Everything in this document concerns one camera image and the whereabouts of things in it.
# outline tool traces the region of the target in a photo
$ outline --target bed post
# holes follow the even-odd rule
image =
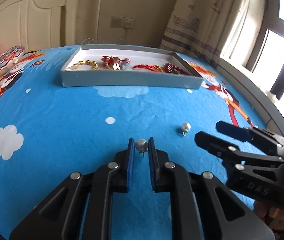
[[[76,14],[79,0],[66,0],[65,44],[75,45]]]

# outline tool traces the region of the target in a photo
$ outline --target white cloud print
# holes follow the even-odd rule
[[[8,160],[13,153],[23,145],[24,137],[17,133],[15,125],[8,125],[4,129],[0,127],[0,156],[3,160]]]
[[[149,87],[136,86],[98,86],[94,88],[100,96],[106,98],[133,98],[136,95],[145,95],[149,92]]]

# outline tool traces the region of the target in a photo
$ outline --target beige wall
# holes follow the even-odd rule
[[[159,47],[176,0],[102,0],[98,43],[122,44],[124,29],[110,28],[111,16],[135,19],[127,44]],[[95,37],[98,0],[79,0],[76,43]]]

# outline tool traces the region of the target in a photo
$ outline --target cartoon character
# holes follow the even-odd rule
[[[207,90],[214,91],[218,96],[223,98],[228,106],[230,117],[233,125],[238,126],[237,119],[234,115],[234,110],[236,110],[239,114],[243,116],[243,118],[248,122],[248,124],[253,128],[254,124],[251,119],[245,114],[242,108],[239,106],[239,101],[234,97],[234,95],[226,89],[222,84],[220,84],[216,80],[216,74],[212,71],[206,70],[203,67],[198,66],[192,61],[188,61],[188,63],[201,75],[203,76],[209,83],[203,81],[201,86]]]
[[[24,67],[29,62],[31,62],[31,60],[39,58],[43,55],[45,55],[45,53],[32,53],[30,55],[27,55],[26,57],[19,60],[18,63],[14,65],[14,67],[9,72],[7,72],[4,76],[2,76],[2,78],[0,79],[0,97],[5,93],[5,91],[10,89],[16,83],[16,81],[22,76],[24,72]],[[44,60],[35,62],[31,65],[31,67],[39,65],[43,61]]]

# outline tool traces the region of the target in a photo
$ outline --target pearl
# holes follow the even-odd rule
[[[144,139],[139,139],[135,142],[135,148],[138,150],[139,153],[143,153],[147,150],[148,143]]]
[[[188,122],[185,122],[181,125],[182,134],[186,136],[187,132],[191,129],[191,125]]]

